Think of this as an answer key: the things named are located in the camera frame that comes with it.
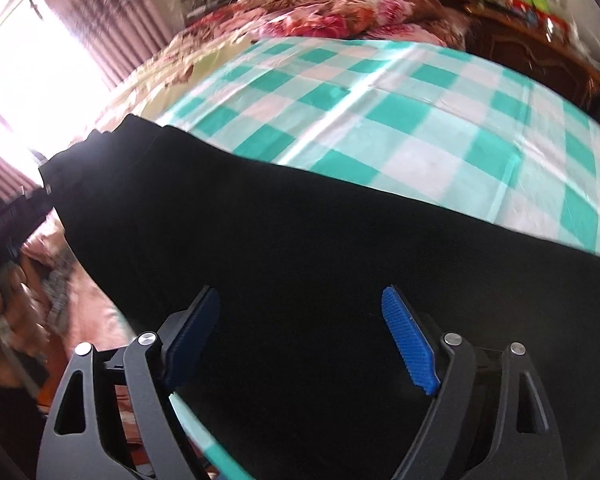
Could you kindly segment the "person's left hand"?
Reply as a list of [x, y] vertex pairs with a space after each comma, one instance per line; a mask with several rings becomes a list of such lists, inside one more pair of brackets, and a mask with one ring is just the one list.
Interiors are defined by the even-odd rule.
[[27, 285], [24, 271], [9, 263], [0, 286], [0, 387], [28, 388], [20, 364], [5, 352], [20, 352], [37, 358], [48, 343], [48, 333], [43, 326], [38, 296]]

